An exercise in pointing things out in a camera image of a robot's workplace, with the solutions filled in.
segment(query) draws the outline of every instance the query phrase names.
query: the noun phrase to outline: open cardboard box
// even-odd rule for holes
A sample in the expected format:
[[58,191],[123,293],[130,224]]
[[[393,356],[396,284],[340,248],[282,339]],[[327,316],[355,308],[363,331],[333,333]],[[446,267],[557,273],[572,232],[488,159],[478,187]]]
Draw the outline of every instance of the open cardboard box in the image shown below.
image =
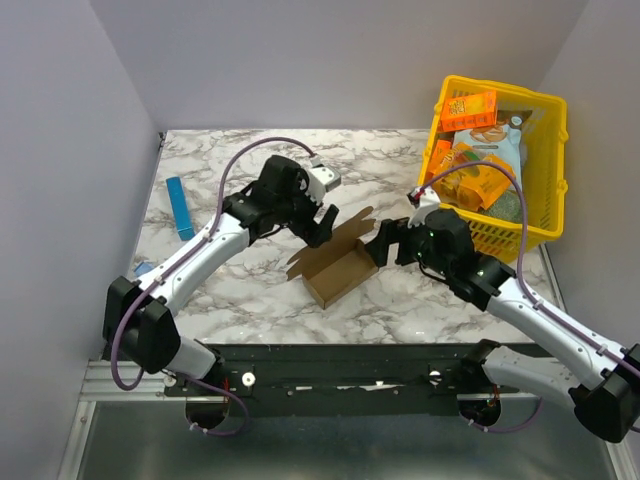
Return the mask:
[[378,271],[359,238],[373,230],[375,220],[365,220],[371,212],[373,207],[361,210],[337,227],[330,241],[318,248],[305,247],[287,262],[295,262],[287,280],[302,275],[305,287],[323,309]]

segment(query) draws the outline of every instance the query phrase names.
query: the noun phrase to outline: robotic arm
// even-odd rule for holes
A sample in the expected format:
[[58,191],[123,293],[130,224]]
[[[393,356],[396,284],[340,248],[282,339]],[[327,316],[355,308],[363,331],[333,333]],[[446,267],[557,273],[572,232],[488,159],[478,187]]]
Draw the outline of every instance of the robotic arm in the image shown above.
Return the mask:
[[416,262],[421,269],[434,270],[457,297],[511,323],[555,357],[527,357],[496,342],[482,341],[463,360],[462,374],[469,381],[485,377],[494,384],[571,406],[592,433],[611,442],[621,441],[640,415],[640,378],[624,366],[640,367],[640,347],[627,350],[598,335],[544,303],[527,286],[537,299],[532,303],[509,266],[475,251],[467,223],[455,210],[440,209],[438,195],[431,188],[416,189],[408,197],[416,207],[414,215],[383,220],[377,236],[366,246],[377,266],[386,266],[389,246],[397,243],[396,264]]
[[[119,277],[111,284],[103,337],[113,343],[125,312],[157,285],[127,323],[120,350],[147,373],[168,370],[207,381],[208,375],[215,375],[216,353],[181,337],[173,317],[220,265],[274,228],[289,228],[311,247],[329,240],[338,208],[331,205],[319,223],[314,217],[325,194],[340,183],[340,173],[323,165],[318,156],[312,157],[309,170],[288,158],[270,157],[256,181],[224,199],[215,231],[211,219],[162,265],[135,282]],[[185,255],[190,257],[183,261]]]

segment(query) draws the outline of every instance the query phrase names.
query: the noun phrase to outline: blue rectangular object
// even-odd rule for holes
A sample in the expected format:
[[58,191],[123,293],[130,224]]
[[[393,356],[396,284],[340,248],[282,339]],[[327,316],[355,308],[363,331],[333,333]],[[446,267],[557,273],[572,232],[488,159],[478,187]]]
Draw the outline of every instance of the blue rectangular object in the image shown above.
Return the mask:
[[180,177],[167,178],[167,189],[169,190],[169,200],[171,200],[171,209],[173,210],[173,217],[176,221],[176,229],[180,240],[191,240],[195,236],[195,232],[189,217],[187,199],[184,196]]

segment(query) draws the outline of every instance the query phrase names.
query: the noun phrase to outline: wall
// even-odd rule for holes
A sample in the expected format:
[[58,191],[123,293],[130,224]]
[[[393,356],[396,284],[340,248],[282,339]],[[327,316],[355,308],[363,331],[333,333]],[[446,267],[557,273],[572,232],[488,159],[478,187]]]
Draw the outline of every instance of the wall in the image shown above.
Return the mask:
[[572,315],[627,346],[640,342],[638,22],[637,0],[591,0],[541,86],[569,103],[566,229],[549,245],[562,293]]
[[55,478],[157,130],[85,0],[10,2],[0,29],[0,465]]
[[448,74],[537,87],[587,3],[91,1],[162,128],[422,128]]

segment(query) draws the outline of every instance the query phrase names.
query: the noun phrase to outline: yellow plastic basket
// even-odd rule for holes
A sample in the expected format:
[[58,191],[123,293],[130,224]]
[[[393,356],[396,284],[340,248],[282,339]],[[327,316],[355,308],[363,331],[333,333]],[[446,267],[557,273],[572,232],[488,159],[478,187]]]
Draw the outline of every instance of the yellow plastic basket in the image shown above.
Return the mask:
[[[568,188],[564,179],[564,144],[569,139],[567,104],[564,99],[506,83],[448,76],[442,85],[427,148],[422,154],[420,184],[425,182],[431,151],[440,135],[437,129],[445,99],[486,90],[497,90],[498,108],[501,110],[533,111],[522,130],[522,142],[527,145],[528,150],[527,162],[522,172],[522,187],[529,212],[527,250],[530,250],[542,242],[559,238],[564,227],[564,196]],[[442,206],[454,208],[469,222],[474,244],[481,252],[493,255],[506,263],[518,256],[522,240],[521,224],[487,217],[447,204]]]

